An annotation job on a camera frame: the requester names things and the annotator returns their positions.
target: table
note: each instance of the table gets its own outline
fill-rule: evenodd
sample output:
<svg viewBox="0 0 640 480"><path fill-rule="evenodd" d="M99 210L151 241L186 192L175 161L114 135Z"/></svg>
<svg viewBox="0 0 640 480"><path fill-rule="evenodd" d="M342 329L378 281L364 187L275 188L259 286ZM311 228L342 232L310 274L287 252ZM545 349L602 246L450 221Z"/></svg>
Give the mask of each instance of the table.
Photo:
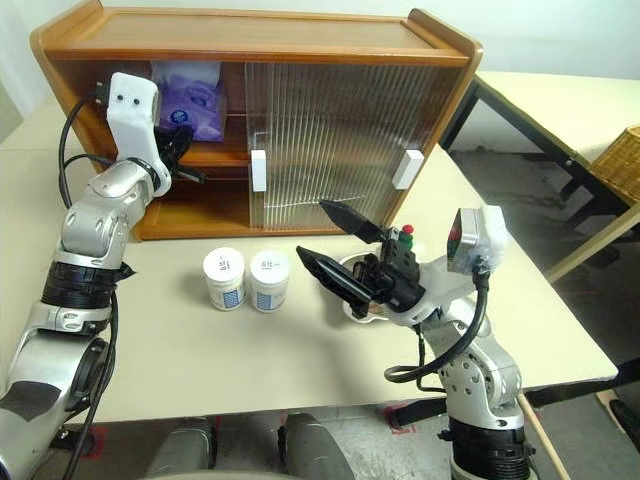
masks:
<svg viewBox="0 0 640 480"><path fill-rule="evenodd" d="M482 100L517 128L572 180L560 196L580 186L594 198L567 223L577 226L589 215L614 213L619 218L554 265L554 282L600 251L640 221L640 206L630 205L600 183L589 166L630 125L640 122L640 80L576 77L515 72L478 72L440 144L448 150L476 102Z"/></svg>
<svg viewBox="0 0 640 480"><path fill-rule="evenodd" d="M0 146L0 351L3 374L39 298L64 218L57 192L57 132L48 101ZM69 154L79 145L69 142ZM72 167L71 193L93 174ZM481 198L449 156L436 148L396 223L416 228L424 260L444 254L458 207ZM246 259L264 248L286 252L291 282L282 310L244 305L218 312L207 299L204 256L229 245ZM131 243L126 262L139 273L119 288L118 362L97 421L168 418L267 409L413 399L412 384L383 378L391 365L415 362L415 335L389 323L360 325L295 257L303 245L336 258L364 251L349 236L174 240ZM492 277L489 315L501 344L520 366L524 386L608 379L615 366L580 326L520 246L511 241ZM567 355L570 345L571 355ZM430 382L435 385L437 379Z"/></svg>

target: wicker basket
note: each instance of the wicker basket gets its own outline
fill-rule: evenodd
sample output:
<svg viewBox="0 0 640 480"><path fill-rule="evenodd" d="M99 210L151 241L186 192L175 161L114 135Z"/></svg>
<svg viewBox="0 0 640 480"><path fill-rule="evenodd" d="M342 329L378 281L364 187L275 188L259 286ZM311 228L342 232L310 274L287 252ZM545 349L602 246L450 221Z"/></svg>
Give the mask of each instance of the wicker basket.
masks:
<svg viewBox="0 0 640 480"><path fill-rule="evenodd" d="M627 201L640 201L640 124L622 132L590 170Z"/></svg>

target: gray floor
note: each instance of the gray floor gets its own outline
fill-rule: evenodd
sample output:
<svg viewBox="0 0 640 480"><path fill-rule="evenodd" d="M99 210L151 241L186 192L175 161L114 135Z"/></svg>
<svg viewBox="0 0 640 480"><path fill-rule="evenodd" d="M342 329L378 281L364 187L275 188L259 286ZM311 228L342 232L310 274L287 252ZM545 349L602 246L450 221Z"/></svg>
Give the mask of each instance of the gray floor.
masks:
<svg viewBox="0 0 640 480"><path fill-rule="evenodd" d="M523 156L473 152L455 155L474 186L490 203L502 205L507 224L536 264L545 269L576 248L609 219L585 222L577 231L563 221L589 195L580 191L563 202L558 191L567 180L550 162ZM615 362L638 355L640 300L637 298L639 246L616 247L620 259L604 269L583 265L555 287L584 327ZM640 412L637 385L618 390ZM446 416L425 420L398 432L387 425L385 406L318 408L315 415L334 435L358 479L448 479L450 446L436 438ZM212 417L218 428L218 466L224 469L277 471L276 430L287 412ZM544 407L539 417L572 478L631 480L640 478L640 455L610 421L594 396ZM162 439L180 420L98 426L104 439L100 453L83 459L77 479L133 479L144 474ZM530 442L539 447L528 428ZM51 457L37 480L59 478L67 456ZM558 477L545 452L536 463L544 480Z"/></svg>

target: white container with blue label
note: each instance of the white container with blue label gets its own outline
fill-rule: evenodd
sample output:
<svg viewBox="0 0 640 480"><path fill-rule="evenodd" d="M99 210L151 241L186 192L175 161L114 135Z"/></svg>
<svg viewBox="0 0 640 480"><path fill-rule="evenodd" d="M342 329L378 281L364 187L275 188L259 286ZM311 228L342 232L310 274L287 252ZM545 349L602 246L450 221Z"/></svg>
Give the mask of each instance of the white container with blue label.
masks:
<svg viewBox="0 0 640 480"><path fill-rule="evenodd" d="M263 250L251 259L251 304L264 313L284 303L289 283L289 259L282 252Z"/></svg>
<svg viewBox="0 0 640 480"><path fill-rule="evenodd" d="M202 262L211 303L220 310L233 310L244 302L244 258L230 247L216 248Z"/></svg>

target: black cable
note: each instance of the black cable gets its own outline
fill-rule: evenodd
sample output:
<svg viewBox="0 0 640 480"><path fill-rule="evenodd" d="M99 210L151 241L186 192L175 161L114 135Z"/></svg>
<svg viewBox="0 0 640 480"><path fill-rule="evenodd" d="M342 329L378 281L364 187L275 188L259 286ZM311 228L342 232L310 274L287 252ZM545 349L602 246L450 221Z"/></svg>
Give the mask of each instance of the black cable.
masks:
<svg viewBox="0 0 640 480"><path fill-rule="evenodd" d="M69 130L71 129L71 125L73 121L78 116L78 112L82 107L92 98L96 97L96 92L89 92L84 95L78 103L71 109L69 115L67 116L67 120L65 121L64 126L62 127L62 133L60 134L60 143L58 145L58 188L60 190L60 196L62 197L62 201L64 202L65 207L69 208L72 205L71 195L69 193L69 185L67 183L67 175L66 168L71 165L76 160L81 158L88 158L93 160L94 162L98 162L105 166L110 166L113 162L109 161L106 158L100 157L98 155L93 155L90 153L82 153L79 155L74 155L65 161L64 153L65 147L67 143L67 137L69 136ZM100 372L100 378L98 379L98 386L96 388L96 392L94 398L91 401L91 405L87 411L87 416L82 424L82 429L80 430L80 434L78 436L77 443L73 448L73 452L71 453L71 458L69 459L69 463L67 464L67 468L65 469L64 475L62 476L62 480L70 480L73 476L76 466L78 465L78 460L82 455L82 446L89 434L89 429L93 423L93 419L95 418L96 412L98 410L98 405L100 404L100 399L102 398L102 394L107 389L109 382L111 380L111 376L113 375L113 370L115 367L116 361L116 341L118 339L118 320L119 320L119 312L118 312L118 297L116 296L115 290L111 294L111 317L109 319L109 325L111 327L111 333L109 337L109 347L107 348L107 356L105 358L105 363L102 367L102 371Z"/></svg>
<svg viewBox="0 0 640 480"><path fill-rule="evenodd" d="M433 314L439 315L438 310L433 312ZM419 323L418 325L416 325L414 327L414 330L416 331L416 334L418 335L418 367L422 367L422 366L424 366L424 360L425 360L425 356L426 356L426 348L425 348L425 345L424 345L424 334L422 332L422 323ZM447 393L447 391L444 388L441 388L441 387L424 387L424 386L422 386L422 379L423 378L424 377L419 377L416 380L416 387L418 387L418 390L420 390L421 392Z"/></svg>
<svg viewBox="0 0 640 480"><path fill-rule="evenodd" d="M100 380L98 382L98 388L96 389L95 398L91 402L91 406L87 411L87 417L82 424L80 435L78 436L77 443L73 448L71 458L69 459L67 468L62 476L62 480L70 480L75 472L78 460L82 455L82 445L87 438L89 429L91 428L91 424L93 423L93 419L96 415L96 411L98 410L100 398L107 389L107 385L111 379L111 374L113 373L116 356L116 340L118 339L118 298L115 291L111 294L111 318L109 320L109 325L111 326L111 335L109 338L109 347L107 349L107 358L105 359L104 367L100 373Z"/></svg>
<svg viewBox="0 0 640 480"><path fill-rule="evenodd" d="M69 165L71 165L76 160L80 160L81 158L88 158L89 160L99 163L100 165L104 165L105 167L110 167L111 165L113 165L113 161L109 160L108 158L104 158L99 155L93 155L91 153L81 153L79 155L74 155L70 159L66 160L63 164L64 169L66 170Z"/></svg>
<svg viewBox="0 0 640 480"><path fill-rule="evenodd" d="M417 381L418 379L436 373L440 368L451 362L458 355L464 352L474 338L478 334L482 321L487 310L487 302L489 299L489 273L478 273L480 267L476 266L473 273L473 283L478 291L476 299L476 309L473 314L473 320L467 328L467 331L454 343L449 349L435 360L422 366L415 365L397 365L387 368L384 372L384 378L393 383L407 383Z"/></svg>
<svg viewBox="0 0 640 480"><path fill-rule="evenodd" d="M67 176L65 174L65 165L64 165L64 150L67 145L67 137L69 136L69 130L71 129L71 125L73 121L78 116L78 112L80 109L91 99L95 98L96 92L92 91L84 95L78 103L74 105L74 107L69 112L67 116L67 120L64 122L64 126L62 127L62 132L60 133L60 143L58 144L58 188L60 190L60 196L62 197L62 202L64 206L69 208L71 206L71 195L69 194L69 185L67 184Z"/></svg>

